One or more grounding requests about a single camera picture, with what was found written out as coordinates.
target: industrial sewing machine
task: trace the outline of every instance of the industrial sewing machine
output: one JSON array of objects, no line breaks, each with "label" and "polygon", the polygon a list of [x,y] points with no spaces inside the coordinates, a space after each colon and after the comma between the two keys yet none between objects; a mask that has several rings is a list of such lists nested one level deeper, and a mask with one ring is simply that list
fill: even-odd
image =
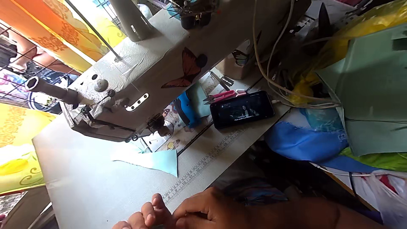
[{"label": "industrial sewing machine", "polygon": [[[259,50],[280,33],[289,5],[290,0],[258,0]],[[109,52],[68,89],[38,77],[28,80],[26,88],[61,99],[69,126],[83,135],[110,141],[136,140],[155,131],[164,136],[170,132],[163,109],[240,44],[253,44],[254,1],[221,0],[217,12],[205,27],[185,30],[160,10],[146,23],[148,38],[124,39],[114,48],[118,57]]]}]

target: orange curtain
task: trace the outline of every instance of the orange curtain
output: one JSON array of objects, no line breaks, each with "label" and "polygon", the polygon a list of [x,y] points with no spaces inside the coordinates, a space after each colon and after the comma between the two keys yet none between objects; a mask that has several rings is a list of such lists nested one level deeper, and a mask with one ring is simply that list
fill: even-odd
[{"label": "orange curtain", "polygon": [[[109,51],[64,0],[0,0],[0,5],[2,21],[80,72]],[[115,28],[113,46],[126,37]]]}]

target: butterfly sticker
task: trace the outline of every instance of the butterfly sticker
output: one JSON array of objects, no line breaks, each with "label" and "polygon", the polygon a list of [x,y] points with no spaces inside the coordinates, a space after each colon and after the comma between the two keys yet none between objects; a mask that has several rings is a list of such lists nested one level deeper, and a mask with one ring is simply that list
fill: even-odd
[{"label": "butterfly sticker", "polygon": [[208,57],[206,55],[201,54],[196,57],[191,50],[185,47],[182,51],[182,70],[184,71],[184,76],[162,85],[161,88],[186,88],[190,86],[207,62]]},{"label": "butterfly sticker", "polygon": [[[260,36],[261,36],[261,31],[258,33],[257,38],[256,38],[257,44],[258,44],[258,41],[260,40]],[[249,54],[246,54],[237,49],[233,50],[233,52],[232,52],[232,55],[235,59],[236,64],[240,67],[243,67],[245,64],[247,64],[247,62],[253,56],[253,54],[254,54],[254,45],[253,45],[252,49],[250,50]]]},{"label": "butterfly sticker", "polygon": [[249,60],[249,55],[240,51],[240,50],[233,50],[232,55],[235,59],[235,62],[240,67],[243,67]]}]

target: yellow plastic bag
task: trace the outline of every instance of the yellow plastic bag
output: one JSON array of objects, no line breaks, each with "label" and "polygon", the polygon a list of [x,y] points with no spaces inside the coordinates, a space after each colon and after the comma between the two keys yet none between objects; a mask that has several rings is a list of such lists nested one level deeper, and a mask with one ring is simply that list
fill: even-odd
[{"label": "yellow plastic bag", "polygon": [[[294,87],[294,92],[307,96],[313,96],[311,86],[319,82],[314,71],[326,68],[339,60],[345,58],[348,52],[349,40],[375,33],[407,22],[407,0],[396,0],[375,7],[365,14],[355,18],[345,27],[334,34],[322,48],[318,56],[312,60],[310,66],[304,70],[297,71],[299,80]],[[310,100],[290,95],[293,104],[302,104]]]}]

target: green fabric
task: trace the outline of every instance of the green fabric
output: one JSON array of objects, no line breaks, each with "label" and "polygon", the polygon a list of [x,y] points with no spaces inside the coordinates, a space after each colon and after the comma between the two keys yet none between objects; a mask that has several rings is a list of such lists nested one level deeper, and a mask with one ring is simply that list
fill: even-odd
[{"label": "green fabric", "polygon": [[340,155],[348,156],[375,168],[407,172],[407,153],[378,153],[354,156],[350,148],[346,147]]},{"label": "green fabric", "polygon": [[346,57],[316,71],[329,87],[355,156],[407,152],[407,23],[350,41]]}]

